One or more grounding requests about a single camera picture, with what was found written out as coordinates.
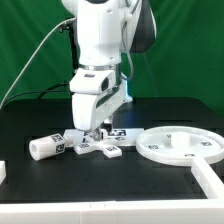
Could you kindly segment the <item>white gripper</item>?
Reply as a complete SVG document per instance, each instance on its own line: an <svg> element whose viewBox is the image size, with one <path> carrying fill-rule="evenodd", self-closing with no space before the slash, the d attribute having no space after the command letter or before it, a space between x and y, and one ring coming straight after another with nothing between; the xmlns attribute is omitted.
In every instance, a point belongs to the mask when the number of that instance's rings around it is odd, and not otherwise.
<svg viewBox="0 0 224 224"><path fill-rule="evenodd" d="M123 81L112 95L109 95L108 92L101 95L75 93L72 96L72 114L75 128L81 131L93 131L93 139L101 141L102 132L97 128L103 123L103 128L107 132L112 131L113 120L107 118L126 102L126 87L126 82Z"/></svg>

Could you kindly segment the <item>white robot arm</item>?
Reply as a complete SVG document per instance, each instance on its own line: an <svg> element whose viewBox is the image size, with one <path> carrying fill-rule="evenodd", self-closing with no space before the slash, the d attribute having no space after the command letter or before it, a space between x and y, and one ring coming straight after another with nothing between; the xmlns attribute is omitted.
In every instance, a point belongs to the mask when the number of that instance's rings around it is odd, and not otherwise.
<svg viewBox="0 0 224 224"><path fill-rule="evenodd" d="M157 29L148 0L61 0L76 20L79 68L70 81L76 129L101 139L100 126L127 101L132 75L120 70L121 55L144 52Z"/></svg>

